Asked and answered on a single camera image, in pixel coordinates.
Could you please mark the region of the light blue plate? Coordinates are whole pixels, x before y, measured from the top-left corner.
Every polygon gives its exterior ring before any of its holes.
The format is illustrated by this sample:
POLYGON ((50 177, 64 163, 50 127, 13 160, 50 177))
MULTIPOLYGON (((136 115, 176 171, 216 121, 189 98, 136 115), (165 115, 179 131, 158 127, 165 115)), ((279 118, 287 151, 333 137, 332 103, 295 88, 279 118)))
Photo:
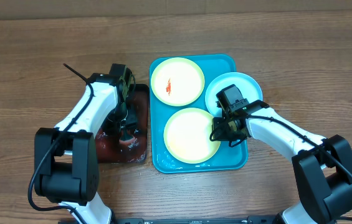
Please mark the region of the light blue plate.
POLYGON ((217 106, 216 94, 232 84, 240 90, 242 96, 247 98, 249 103, 263 100, 262 90, 252 77, 239 72, 225 73, 213 79, 206 88, 205 104, 208 112, 213 116, 220 117, 222 112, 221 108, 217 106))

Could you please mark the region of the yellow-green plate bottom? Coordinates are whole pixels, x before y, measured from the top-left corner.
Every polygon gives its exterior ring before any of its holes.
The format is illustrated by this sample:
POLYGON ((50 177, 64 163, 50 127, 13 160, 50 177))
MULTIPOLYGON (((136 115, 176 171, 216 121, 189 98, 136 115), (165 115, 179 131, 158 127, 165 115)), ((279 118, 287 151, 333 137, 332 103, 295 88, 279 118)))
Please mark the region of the yellow-green plate bottom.
POLYGON ((219 141, 209 139, 213 115, 199 108, 185 108, 170 117, 164 128, 164 143, 169 153, 187 164, 210 159, 219 149, 219 141))

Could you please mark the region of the orange green sponge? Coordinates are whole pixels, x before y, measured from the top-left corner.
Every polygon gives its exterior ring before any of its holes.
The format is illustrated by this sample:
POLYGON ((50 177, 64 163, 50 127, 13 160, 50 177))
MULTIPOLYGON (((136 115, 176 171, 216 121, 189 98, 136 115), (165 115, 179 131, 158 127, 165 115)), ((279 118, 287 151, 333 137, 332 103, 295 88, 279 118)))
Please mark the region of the orange green sponge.
POLYGON ((135 141, 136 141, 136 138, 133 135, 129 135, 129 134, 122 134, 119 138, 119 144, 125 147, 129 147, 130 145, 133 145, 135 141))

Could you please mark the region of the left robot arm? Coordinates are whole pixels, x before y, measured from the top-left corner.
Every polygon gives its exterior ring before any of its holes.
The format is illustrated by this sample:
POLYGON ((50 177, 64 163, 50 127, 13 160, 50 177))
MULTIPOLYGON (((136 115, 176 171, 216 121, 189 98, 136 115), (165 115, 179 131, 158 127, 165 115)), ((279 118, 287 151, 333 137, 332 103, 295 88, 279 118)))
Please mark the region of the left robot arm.
POLYGON ((98 194, 95 136, 106 128, 124 141, 133 139, 138 120, 128 101, 136 81, 126 65, 117 63, 108 73, 82 80, 86 90, 73 110, 53 128, 36 132, 27 199, 37 211, 68 210, 77 223, 116 223, 98 194))

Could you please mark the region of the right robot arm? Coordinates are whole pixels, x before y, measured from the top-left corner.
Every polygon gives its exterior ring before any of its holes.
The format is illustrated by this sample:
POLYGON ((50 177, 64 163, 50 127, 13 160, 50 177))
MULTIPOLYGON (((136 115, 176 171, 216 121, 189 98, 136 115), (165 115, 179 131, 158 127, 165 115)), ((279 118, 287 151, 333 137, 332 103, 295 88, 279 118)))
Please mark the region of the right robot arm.
POLYGON ((270 223, 336 223, 352 221, 352 148, 340 135, 312 134, 279 116, 263 101, 238 97, 218 100, 211 141, 230 147, 247 138, 262 141, 290 160, 299 203, 266 217, 270 223))

